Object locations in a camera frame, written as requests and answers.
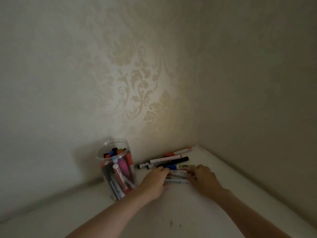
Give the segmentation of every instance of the damask wallpaper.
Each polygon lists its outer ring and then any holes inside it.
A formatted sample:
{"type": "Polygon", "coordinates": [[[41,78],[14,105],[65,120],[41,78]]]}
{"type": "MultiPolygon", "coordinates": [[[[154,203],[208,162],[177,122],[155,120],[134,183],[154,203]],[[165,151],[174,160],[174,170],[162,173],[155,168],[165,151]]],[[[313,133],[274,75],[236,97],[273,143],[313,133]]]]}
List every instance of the damask wallpaper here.
{"type": "Polygon", "coordinates": [[[199,0],[1,0],[0,216],[197,142],[199,0]]]}
{"type": "Polygon", "coordinates": [[[317,0],[203,0],[199,144],[317,226],[317,0]]]}

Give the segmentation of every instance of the pen holder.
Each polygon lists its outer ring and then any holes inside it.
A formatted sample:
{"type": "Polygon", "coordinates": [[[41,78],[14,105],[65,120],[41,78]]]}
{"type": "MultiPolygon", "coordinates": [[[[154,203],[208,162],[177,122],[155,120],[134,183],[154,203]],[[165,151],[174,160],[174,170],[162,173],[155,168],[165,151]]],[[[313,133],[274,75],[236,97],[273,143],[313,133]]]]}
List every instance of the pen holder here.
{"type": "Polygon", "coordinates": [[[96,158],[100,161],[102,175],[117,200],[138,185],[127,140],[113,139],[105,142],[97,151],[96,158]]]}

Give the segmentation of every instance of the person's left arm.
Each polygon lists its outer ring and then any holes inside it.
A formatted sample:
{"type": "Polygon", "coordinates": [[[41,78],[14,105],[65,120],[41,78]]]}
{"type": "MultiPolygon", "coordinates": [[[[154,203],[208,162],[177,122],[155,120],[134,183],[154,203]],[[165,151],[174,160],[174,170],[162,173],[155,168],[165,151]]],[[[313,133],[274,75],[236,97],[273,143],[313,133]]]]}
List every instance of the person's left arm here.
{"type": "Polygon", "coordinates": [[[66,238],[117,238],[128,221],[150,201],[159,198],[168,186],[169,169],[158,167],[145,176],[140,186],[127,196],[81,225],[66,238]]]}

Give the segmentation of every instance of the person's right arm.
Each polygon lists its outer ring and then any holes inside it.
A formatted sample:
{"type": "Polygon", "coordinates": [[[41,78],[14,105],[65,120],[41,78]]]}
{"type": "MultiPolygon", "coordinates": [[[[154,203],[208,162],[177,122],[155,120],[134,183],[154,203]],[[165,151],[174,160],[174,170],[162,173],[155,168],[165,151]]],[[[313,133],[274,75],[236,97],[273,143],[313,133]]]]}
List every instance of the person's right arm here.
{"type": "Polygon", "coordinates": [[[291,238],[244,204],[230,190],[223,188],[216,175],[208,167],[200,164],[188,172],[195,173],[196,177],[187,176],[187,179],[197,191],[216,202],[228,214],[245,238],[291,238]]]}

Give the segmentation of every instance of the forearm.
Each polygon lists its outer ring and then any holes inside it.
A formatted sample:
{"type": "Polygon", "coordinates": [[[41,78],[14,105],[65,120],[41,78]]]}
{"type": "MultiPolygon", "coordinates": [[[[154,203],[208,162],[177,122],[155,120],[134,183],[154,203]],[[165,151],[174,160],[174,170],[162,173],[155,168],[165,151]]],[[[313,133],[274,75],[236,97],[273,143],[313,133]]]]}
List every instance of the forearm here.
{"type": "Polygon", "coordinates": [[[228,214],[246,238],[290,238],[290,236],[244,204],[229,190],[223,189],[213,200],[228,214]]]}
{"type": "Polygon", "coordinates": [[[147,194],[136,188],[66,238],[117,238],[128,221],[148,202],[147,194]]]}

